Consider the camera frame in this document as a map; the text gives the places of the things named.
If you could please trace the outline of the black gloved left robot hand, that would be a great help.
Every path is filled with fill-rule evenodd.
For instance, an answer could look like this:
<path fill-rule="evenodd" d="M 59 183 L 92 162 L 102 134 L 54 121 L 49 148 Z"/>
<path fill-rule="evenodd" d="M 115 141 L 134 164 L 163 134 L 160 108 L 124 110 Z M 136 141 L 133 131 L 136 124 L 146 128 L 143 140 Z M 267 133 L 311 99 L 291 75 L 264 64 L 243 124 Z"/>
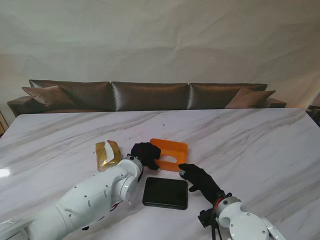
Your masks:
<path fill-rule="evenodd" d="M 131 156 L 136 157 L 144 167 L 157 171 L 160 167 L 156 164 L 161 156 L 161 149 L 150 142 L 135 143 L 130 152 Z"/>

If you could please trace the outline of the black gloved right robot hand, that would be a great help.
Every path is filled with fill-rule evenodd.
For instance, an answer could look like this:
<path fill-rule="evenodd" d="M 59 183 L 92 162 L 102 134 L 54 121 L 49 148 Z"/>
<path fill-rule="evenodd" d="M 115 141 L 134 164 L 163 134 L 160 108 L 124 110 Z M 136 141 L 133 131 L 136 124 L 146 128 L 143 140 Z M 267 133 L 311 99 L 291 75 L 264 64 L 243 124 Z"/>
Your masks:
<path fill-rule="evenodd" d="M 200 191 L 204 198 L 214 205 L 218 199 L 224 198 L 225 192 L 220 189 L 213 178 L 205 172 L 204 169 L 195 164 L 182 163 L 178 165 L 180 169 L 179 175 L 192 186 L 190 192 Z"/>

